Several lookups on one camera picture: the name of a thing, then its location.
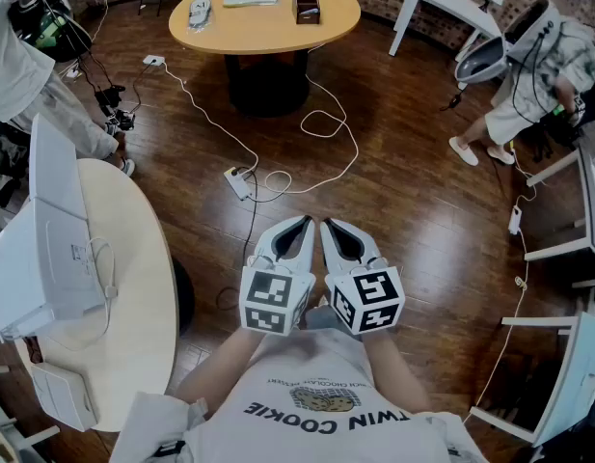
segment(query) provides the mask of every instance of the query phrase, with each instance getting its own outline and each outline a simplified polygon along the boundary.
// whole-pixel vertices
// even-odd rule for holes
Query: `shorts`
[[[79,158],[105,159],[113,154],[119,143],[96,125],[85,107],[52,72],[40,94],[10,124],[31,134],[34,117],[41,114],[76,147]]]
[[[499,90],[492,98],[494,109],[485,114],[488,134],[495,144],[504,146],[516,137],[525,128],[539,122],[543,116],[541,110],[531,111],[520,95],[516,95],[515,107],[513,98],[513,74],[510,72],[505,77]],[[528,120],[525,120],[517,111],[520,110]]]

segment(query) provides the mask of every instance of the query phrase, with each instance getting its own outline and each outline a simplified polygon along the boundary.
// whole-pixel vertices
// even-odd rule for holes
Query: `white round table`
[[[80,373],[94,407],[96,430],[120,431],[137,392],[163,395],[175,364],[178,334],[176,283],[160,223],[141,189],[114,166],[78,160],[90,236],[106,238],[115,251],[117,298],[106,334],[82,351],[104,328],[98,308],[82,319],[38,337],[44,361]],[[98,249],[101,242],[96,242]],[[102,249],[97,271],[108,284],[111,254]],[[25,367],[27,347],[16,341]]]

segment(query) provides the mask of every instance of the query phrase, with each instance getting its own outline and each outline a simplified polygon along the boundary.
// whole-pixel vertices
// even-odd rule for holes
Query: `black table base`
[[[308,50],[295,52],[294,63],[265,55],[253,66],[241,68],[237,55],[225,55],[229,73],[230,102],[244,115],[279,117],[298,110],[310,92],[306,78]]]

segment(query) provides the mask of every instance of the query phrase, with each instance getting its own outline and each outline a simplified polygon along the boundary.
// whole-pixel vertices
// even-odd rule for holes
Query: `wooden floor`
[[[134,106],[131,85],[143,69],[143,58],[162,55],[171,72],[187,81],[187,88],[211,119],[258,153],[259,180],[270,171],[288,170],[293,174],[293,188],[299,189],[338,174],[354,153],[346,132],[329,140],[306,136],[299,129],[312,109],[339,115],[333,100],[312,89],[306,105],[295,114],[272,120],[240,115],[229,103],[223,57],[184,49],[171,38],[168,18],[176,2],[168,0],[160,17],[155,16],[154,7],[137,16],[135,3],[109,10],[94,55],[114,82],[128,88],[122,106]],[[94,30],[98,22],[88,28]],[[310,55],[310,78],[341,101],[360,157],[338,181],[304,195],[260,204],[252,241],[256,243],[275,223],[304,213],[319,221],[327,216],[339,218],[369,232],[390,263],[403,268],[407,299],[396,331],[398,348],[432,394],[436,408],[464,417],[504,340],[506,330],[497,328],[500,317],[514,313],[520,296],[514,277],[525,271],[522,244],[506,228],[524,179],[512,168],[494,163],[484,149],[477,150],[479,166],[469,167],[447,144],[449,137],[487,111],[496,86],[470,87],[455,110],[441,112],[439,108],[457,91],[452,57],[410,37],[390,57],[391,42],[392,29],[362,19],[346,38]],[[102,81],[99,70],[92,70],[95,80]],[[85,80],[68,84],[101,120]],[[214,297],[224,286],[238,286],[253,203],[234,196],[223,172],[232,166],[250,166],[254,160],[207,123],[163,68],[150,68],[137,89],[143,106],[135,128],[126,134],[127,150],[137,163],[133,179],[149,198],[197,296],[195,321],[179,341],[173,389],[238,324],[235,311],[216,309]],[[327,133],[336,126],[320,116],[312,118],[307,127]],[[525,169],[535,170],[529,148],[522,141],[517,148]],[[558,183],[569,182],[555,179],[550,187],[540,186],[535,205],[525,205],[525,212],[546,218],[556,214],[573,221],[575,209],[568,199],[556,195]],[[569,194],[577,195],[578,188],[572,186]],[[271,195],[259,191],[263,199]],[[542,203],[546,208],[539,212]],[[546,228],[545,224],[534,227]],[[544,236],[529,234],[527,242]],[[573,313],[571,278],[559,272],[561,267],[566,264],[531,265],[520,315]],[[325,291],[318,242],[313,272],[317,284],[312,301]],[[227,302],[233,299],[230,293],[225,296]],[[528,341],[526,336],[514,335],[508,351],[511,355],[531,348],[548,352],[554,345],[551,339]],[[35,401],[11,345],[0,345],[3,363],[14,370],[0,377],[0,399],[8,414],[18,418],[23,432],[47,428],[52,422]],[[523,446],[480,421],[469,421],[468,429],[492,462],[509,461]],[[42,449],[57,462],[106,461],[115,439],[116,434],[80,434],[62,427],[61,434]]]

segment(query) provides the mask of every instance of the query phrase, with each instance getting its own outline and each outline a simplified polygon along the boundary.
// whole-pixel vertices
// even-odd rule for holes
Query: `wooden box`
[[[293,0],[293,13],[297,24],[320,24],[318,0]]]

